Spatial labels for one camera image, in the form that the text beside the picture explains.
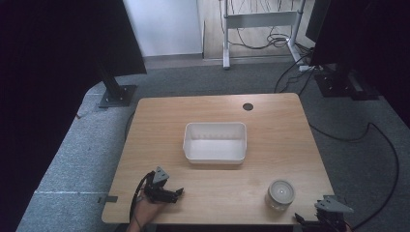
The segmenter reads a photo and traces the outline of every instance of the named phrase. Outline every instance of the floor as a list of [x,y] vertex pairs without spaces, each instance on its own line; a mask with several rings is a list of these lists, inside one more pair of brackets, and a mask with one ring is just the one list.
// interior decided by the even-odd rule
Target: floor
[[[121,84],[140,86],[131,106],[124,108],[97,108],[105,88],[101,83],[94,86],[84,97],[78,109],[79,118],[73,119],[72,127],[34,192],[17,231],[114,231],[117,225],[103,223],[101,214],[122,154],[127,123],[140,98],[267,93],[272,91],[273,78],[278,78],[292,60],[290,55],[233,59],[237,64],[244,65],[233,65],[231,71],[226,72],[221,66],[221,59],[203,60],[201,54],[147,57],[145,62],[150,76],[118,78]],[[249,65],[254,63],[264,63],[257,65],[265,72],[258,73],[260,69]],[[288,90],[299,92],[303,83],[292,84]],[[321,129],[330,127],[331,130],[327,131],[340,137],[357,136],[368,121],[381,125],[395,144],[401,164],[409,163],[406,156],[409,130],[403,127],[385,101],[324,100],[314,81],[309,83],[301,99],[311,123]],[[315,130],[312,132],[321,155],[325,155],[322,160],[333,179],[334,190],[343,194],[351,204],[357,205],[356,215],[349,219],[356,224],[362,219],[357,215],[366,217],[368,211],[373,211],[385,199],[385,192],[391,188],[393,172],[390,170],[394,166],[392,151],[376,130],[372,130],[363,143],[347,145],[326,138]],[[408,209],[405,200],[408,198],[408,176],[408,171],[403,168],[395,198],[380,218],[368,224],[370,231],[387,231],[386,226],[394,231],[406,231],[402,226],[408,225],[403,213]]]

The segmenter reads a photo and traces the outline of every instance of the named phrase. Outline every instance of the metal frame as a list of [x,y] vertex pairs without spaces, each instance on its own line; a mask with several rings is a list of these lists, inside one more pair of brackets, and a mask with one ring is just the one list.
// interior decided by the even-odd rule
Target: metal frame
[[296,12],[278,12],[265,14],[228,14],[228,1],[224,0],[224,15],[223,15],[223,68],[229,70],[229,40],[228,29],[249,28],[249,27],[266,27],[266,26],[293,26],[292,37],[289,39],[287,46],[298,65],[303,65],[301,55],[296,50],[295,41],[301,24],[302,15],[304,13],[306,0],[301,0],[301,5]]

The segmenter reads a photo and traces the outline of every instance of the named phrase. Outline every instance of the black stand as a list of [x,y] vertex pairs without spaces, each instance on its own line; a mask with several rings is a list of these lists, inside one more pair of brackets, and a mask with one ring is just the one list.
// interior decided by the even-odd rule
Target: black stand
[[325,98],[350,97],[355,101],[378,100],[380,95],[368,86],[359,75],[341,65],[329,74],[316,75],[315,80]]
[[99,108],[109,107],[127,107],[130,106],[132,95],[135,92],[136,85],[119,85],[115,77],[108,74],[103,64],[95,59],[95,66],[102,78],[106,91],[102,96]]

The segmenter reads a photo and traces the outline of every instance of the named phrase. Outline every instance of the stand leg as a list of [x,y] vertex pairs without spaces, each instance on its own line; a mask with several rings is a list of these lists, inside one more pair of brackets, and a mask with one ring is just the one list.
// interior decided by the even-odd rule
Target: stand leg
[[228,27],[227,27],[227,20],[228,20],[228,1],[224,0],[224,15],[223,15],[223,31],[225,34],[223,35],[223,68],[225,70],[229,70],[229,40],[228,40]]
[[289,42],[287,43],[287,46],[289,47],[290,53],[292,53],[293,59],[295,60],[295,62],[298,62],[297,65],[299,65],[299,66],[303,65],[304,62],[301,60],[301,55],[296,50],[295,42],[296,42],[296,37],[298,36],[299,26],[301,25],[302,15],[304,14],[305,1],[306,0],[301,1],[301,5],[300,5],[299,10],[297,11],[297,14],[296,14],[295,24],[293,24],[292,37],[290,38]]

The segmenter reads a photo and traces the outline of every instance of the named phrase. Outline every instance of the jar lid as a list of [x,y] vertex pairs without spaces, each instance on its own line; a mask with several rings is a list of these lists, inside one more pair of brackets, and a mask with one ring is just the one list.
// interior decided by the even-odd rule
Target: jar lid
[[277,180],[269,186],[269,194],[279,204],[290,204],[295,199],[295,190],[292,185],[284,180]]

